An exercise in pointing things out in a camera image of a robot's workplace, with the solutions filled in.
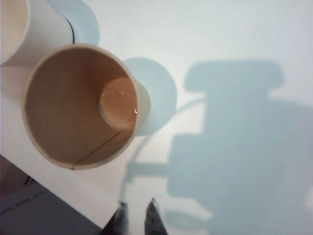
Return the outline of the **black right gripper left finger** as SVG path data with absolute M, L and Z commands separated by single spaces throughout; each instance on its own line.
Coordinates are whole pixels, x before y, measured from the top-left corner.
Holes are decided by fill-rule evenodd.
M 128 228 L 128 205 L 125 202 L 119 201 L 117 210 L 104 227 L 104 234 L 127 235 Z

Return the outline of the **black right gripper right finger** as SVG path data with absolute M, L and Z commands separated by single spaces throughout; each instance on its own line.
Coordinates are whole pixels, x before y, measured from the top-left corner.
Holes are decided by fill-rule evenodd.
M 145 235 L 168 235 L 165 226 L 159 214 L 157 201 L 152 198 L 146 209 L 144 222 Z

